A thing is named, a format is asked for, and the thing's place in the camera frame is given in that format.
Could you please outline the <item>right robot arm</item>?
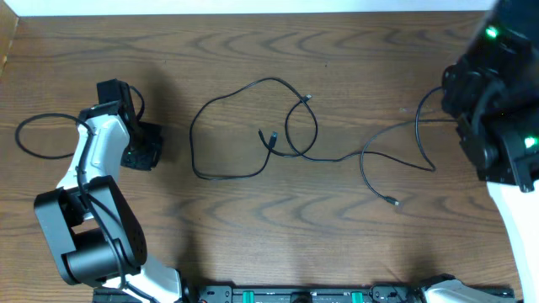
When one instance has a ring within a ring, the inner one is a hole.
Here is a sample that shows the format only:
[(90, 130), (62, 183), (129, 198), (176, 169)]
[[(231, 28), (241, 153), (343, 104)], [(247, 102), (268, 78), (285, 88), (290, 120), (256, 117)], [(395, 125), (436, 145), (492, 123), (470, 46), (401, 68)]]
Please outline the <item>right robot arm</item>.
[(496, 2), (442, 75), (441, 106), (510, 239), (525, 302), (538, 300), (538, 0)]

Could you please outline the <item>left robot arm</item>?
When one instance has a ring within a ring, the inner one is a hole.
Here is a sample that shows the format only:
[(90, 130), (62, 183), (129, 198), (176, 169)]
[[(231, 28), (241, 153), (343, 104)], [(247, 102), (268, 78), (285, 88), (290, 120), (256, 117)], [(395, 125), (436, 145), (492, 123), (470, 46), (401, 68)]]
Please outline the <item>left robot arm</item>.
[(144, 232), (117, 184), (121, 167), (150, 171), (161, 156), (159, 125), (142, 121), (117, 79), (97, 85), (98, 103), (75, 117), (72, 162), (34, 210), (67, 284), (118, 289), (142, 302), (178, 302), (181, 278), (147, 251)]

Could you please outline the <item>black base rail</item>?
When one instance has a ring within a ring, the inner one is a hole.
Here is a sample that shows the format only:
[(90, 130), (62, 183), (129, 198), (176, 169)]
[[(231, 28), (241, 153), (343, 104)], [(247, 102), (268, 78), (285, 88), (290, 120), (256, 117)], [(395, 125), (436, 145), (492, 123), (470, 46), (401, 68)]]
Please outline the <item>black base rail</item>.
[(237, 288), (223, 285), (207, 286), (195, 295), (185, 295), (181, 302), (194, 303), (370, 303), (421, 302), (417, 290), (389, 284), (370, 288)]

